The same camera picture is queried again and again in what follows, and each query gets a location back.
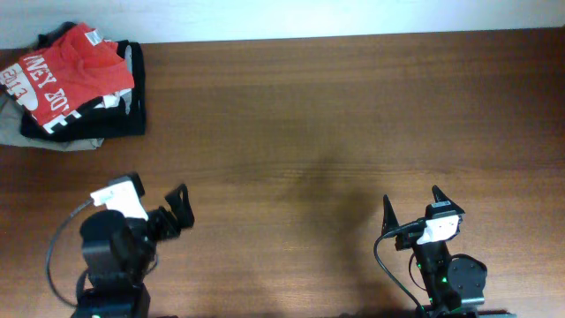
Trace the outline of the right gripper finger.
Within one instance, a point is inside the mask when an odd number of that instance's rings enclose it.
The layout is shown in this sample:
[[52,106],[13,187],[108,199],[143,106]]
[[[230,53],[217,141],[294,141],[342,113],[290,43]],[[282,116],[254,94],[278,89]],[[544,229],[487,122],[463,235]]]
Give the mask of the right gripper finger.
[[381,226],[382,235],[396,235],[400,227],[389,197],[383,196],[383,219]]
[[433,185],[433,216],[464,215],[464,210],[452,201],[437,185]]

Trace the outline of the red printed t-shirt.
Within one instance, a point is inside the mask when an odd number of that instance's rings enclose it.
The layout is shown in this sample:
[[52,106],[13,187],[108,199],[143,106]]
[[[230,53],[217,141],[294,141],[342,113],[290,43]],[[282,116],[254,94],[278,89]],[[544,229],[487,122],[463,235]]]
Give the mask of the red printed t-shirt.
[[98,97],[134,88],[118,44],[79,23],[47,48],[37,49],[1,71],[1,88],[47,134],[81,118],[79,108]]

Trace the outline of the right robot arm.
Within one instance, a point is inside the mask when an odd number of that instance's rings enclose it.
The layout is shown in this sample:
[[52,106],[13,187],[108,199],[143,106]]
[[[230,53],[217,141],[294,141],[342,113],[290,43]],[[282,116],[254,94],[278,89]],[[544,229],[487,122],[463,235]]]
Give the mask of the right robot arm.
[[[488,269],[484,262],[468,254],[452,254],[447,243],[460,232],[465,211],[437,185],[432,187],[433,202],[425,215],[400,224],[392,203],[383,196],[381,235],[373,245],[373,255],[380,268],[415,304],[417,317],[514,317],[504,310],[481,311],[486,302],[484,289]],[[388,269],[379,256],[385,239],[395,241],[397,251],[412,251],[410,266],[417,266],[422,276],[420,286],[428,296],[423,305]]]

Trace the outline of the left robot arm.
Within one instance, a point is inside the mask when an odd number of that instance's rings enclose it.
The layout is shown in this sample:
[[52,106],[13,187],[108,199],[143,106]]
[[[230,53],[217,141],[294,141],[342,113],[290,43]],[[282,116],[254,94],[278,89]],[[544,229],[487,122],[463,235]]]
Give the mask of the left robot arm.
[[143,194],[132,181],[91,193],[94,205],[106,208],[79,229],[87,269],[77,282],[74,317],[149,316],[144,279],[158,261],[157,244],[178,238],[194,226],[195,217],[184,184],[165,196],[169,208],[147,212],[140,203]]

